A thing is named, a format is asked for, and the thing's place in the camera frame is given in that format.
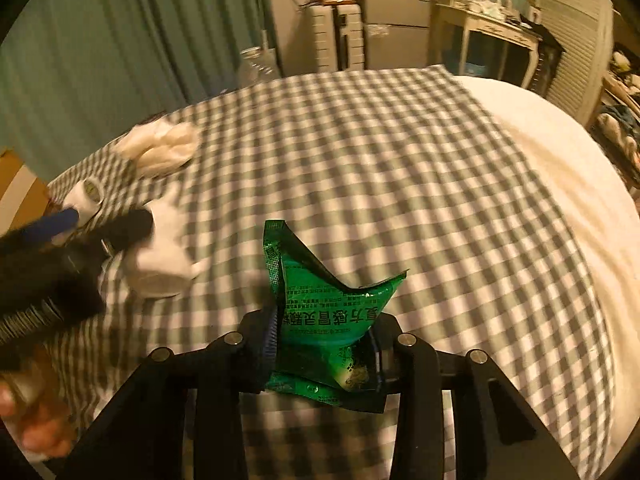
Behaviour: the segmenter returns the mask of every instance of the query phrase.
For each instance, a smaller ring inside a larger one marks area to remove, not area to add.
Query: clear plastic bottle
[[[267,83],[280,77],[277,65],[268,52],[254,46],[240,53],[242,60],[238,69],[238,84],[247,88],[258,83]]]

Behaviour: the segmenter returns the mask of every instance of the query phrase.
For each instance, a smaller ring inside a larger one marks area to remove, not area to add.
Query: clothing pile
[[[631,110],[625,105],[603,105],[596,123],[607,139],[640,171],[640,123]]]
[[[602,83],[607,91],[640,116],[640,58],[636,54],[616,43]]]
[[[640,215],[640,122],[625,105],[602,105],[590,134],[612,163]]]

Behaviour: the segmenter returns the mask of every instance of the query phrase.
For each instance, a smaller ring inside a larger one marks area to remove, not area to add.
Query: white blanket
[[[616,377],[607,464],[640,417],[640,218],[619,176],[580,124],[532,92],[460,82],[504,125],[564,213],[593,277]]]

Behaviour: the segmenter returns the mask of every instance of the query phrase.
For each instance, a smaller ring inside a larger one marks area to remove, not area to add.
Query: drawer
[[[427,66],[428,28],[392,26],[386,36],[366,34],[367,68],[370,70]]]
[[[431,2],[428,0],[362,0],[364,21],[407,27],[429,27]]]
[[[502,27],[498,23],[492,23],[485,20],[479,20],[476,29],[484,34],[489,36],[493,36],[494,38],[499,38],[500,40],[509,40],[513,43],[517,43],[521,46],[531,48],[535,46],[536,41],[529,36],[518,32],[517,30],[513,30],[509,27]]]

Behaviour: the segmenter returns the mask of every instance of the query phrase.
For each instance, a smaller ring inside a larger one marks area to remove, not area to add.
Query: bed
[[[430,67],[296,76],[170,118],[204,132],[177,173],[136,178],[110,144],[50,185],[60,200],[99,178],[101,222],[178,182],[183,242],[194,261],[212,257],[189,291],[158,301],[129,293],[119,258],[107,264],[107,314],[49,348],[81,428],[154,348],[202,348],[261,306],[262,226],[284,218],[347,283],[409,268],[387,311],[438,350],[491,354],[581,478],[618,453],[640,416],[640,219],[564,112]],[[252,478],[388,477],[396,398],[382,415],[274,393],[244,397],[242,410]]]

